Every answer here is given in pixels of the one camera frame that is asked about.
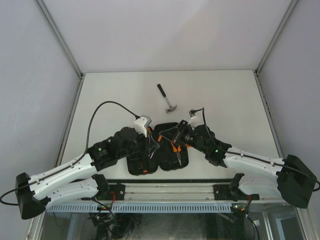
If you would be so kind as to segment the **black plastic tool case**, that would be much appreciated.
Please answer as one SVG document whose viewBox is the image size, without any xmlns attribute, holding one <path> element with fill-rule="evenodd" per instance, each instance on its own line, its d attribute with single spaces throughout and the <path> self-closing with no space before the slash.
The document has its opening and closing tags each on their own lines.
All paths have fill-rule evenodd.
<svg viewBox="0 0 320 240">
<path fill-rule="evenodd" d="M 152 132 L 153 138 L 157 138 L 160 131 L 175 127 L 177 124 L 177 122 L 161 123 L 150 131 Z M 189 155 L 187 147 L 180 146 L 180 148 L 181 165 L 178 162 L 176 153 L 173 152 L 171 143 L 162 138 L 160 149 L 154 153 L 152 159 L 146 160 L 148 162 L 148 173 L 142 172 L 141 161 L 144 160 L 143 157 L 135 157 L 134 155 L 126 158 L 128 172 L 133 176 L 141 176 L 153 174 L 158 168 L 167 172 L 183 169 L 189 164 Z"/>
</svg>

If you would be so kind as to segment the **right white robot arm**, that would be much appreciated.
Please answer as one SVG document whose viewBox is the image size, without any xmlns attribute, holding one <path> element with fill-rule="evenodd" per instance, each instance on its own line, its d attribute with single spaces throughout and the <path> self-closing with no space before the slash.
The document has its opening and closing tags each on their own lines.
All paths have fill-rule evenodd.
<svg viewBox="0 0 320 240">
<path fill-rule="evenodd" d="M 188 146 L 203 153 L 204 158 L 216 167 L 234 169 L 237 172 L 233 178 L 235 183 L 229 185 L 234 199 L 269 195 L 306 209 L 315 192 L 317 177 L 295 155 L 271 158 L 249 153 L 216 139 L 205 124 L 192 127 L 185 120 L 159 134 L 175 147 Z"/>
</svg>

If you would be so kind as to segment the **black orange handled screwdriver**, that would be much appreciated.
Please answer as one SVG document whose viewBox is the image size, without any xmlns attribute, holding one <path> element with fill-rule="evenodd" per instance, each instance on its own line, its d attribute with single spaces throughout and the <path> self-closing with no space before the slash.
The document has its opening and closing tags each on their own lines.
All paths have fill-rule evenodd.
<svg viewBox="0 0 320 240">
<path fill-rule="evenodd" d="M 147 174 L 149 172 L 149 164 L 147 160 L 141 161 L 141 169 L 144 174 Z"/>
</svg>

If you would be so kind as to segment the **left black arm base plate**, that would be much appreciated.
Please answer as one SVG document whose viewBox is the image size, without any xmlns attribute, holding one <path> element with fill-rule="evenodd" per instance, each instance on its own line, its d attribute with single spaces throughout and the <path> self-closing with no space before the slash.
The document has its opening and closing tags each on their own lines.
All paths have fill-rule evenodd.
<svg viewBox="0 0 320 240">
<path fill-rule="evenodd" d="M 98 201 L 123 201 L 125 199 L 126 186 L 124 184 L 111 184 L 109 190 L 98 193 L 96 199 Z"/>
</svg>

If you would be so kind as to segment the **black handled claw hammer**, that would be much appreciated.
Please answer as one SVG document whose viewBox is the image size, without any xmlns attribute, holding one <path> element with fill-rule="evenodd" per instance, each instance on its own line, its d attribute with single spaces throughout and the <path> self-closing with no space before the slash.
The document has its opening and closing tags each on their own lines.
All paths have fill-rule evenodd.
<svg viewBox="0 0 320 240">
<path fill-rule="evenodd" d="M 177 105 L 172 105 L 170 103 L 170 101 L 169 101 L 165 91 L 163 90 L 161 84 L 157 84 L 157 88 L 159 89 L 160 93 L 162 94 L 162 96 L 164 97 L 166 103 L 168 104 L 168 108 L 165 110 L 166 113 L 171 113 L 171 112 L 175 111 L 176 108 L 177 108 Z"/>
</svg>

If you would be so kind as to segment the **orange handled needle-nose pliers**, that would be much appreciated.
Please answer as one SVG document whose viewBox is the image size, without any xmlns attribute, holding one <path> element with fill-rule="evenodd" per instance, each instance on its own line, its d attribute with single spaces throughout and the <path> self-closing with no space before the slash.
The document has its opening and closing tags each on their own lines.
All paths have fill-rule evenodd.
<svg viewBox="0 0 320 240">
<path fill-rule="evenodd" d="M 173 152 L 176 153 L 177 160 L 179 162 L 179 165 L 181 166 L 182 165 L 182 160 L 180 155 L 181 147 L 180 146 L 176 147 L 173 143 L 171 143 L 171 146 L 172 146 Z"/>
</svg>

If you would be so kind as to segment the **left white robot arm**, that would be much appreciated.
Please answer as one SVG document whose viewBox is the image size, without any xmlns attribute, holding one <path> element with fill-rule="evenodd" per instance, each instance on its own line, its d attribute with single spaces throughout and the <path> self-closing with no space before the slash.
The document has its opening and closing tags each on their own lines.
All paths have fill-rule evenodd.
<svg viewBox="0 0 320 240">
<path fill-rule="evenodd" d="M 55 203 L 79 198 L 95 196 L 104 200 L 109 196 L 110 188 L 100 171 L 134 155 L 149 159 L 159 148 L 151 131 L 142 134 L 134 128 L 124 127 L 65 164 L 32 176 L 23 172 L 15 179 L 20 216 L 23 220 L 32 219 Z"/>
</svg>

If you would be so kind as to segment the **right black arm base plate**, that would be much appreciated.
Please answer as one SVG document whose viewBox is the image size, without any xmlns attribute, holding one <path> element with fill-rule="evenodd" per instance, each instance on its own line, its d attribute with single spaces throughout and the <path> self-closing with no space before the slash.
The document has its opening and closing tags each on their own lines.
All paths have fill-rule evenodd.
<svg viewBox="0 0 320 240">
<path fill-rule="evenodd" d="M 238 187 L 229 188 L 227 184 L 213 185 L 213 194 L 216 201 L 248 201 L 249 195 L 243 193 Z"/>
</svg>

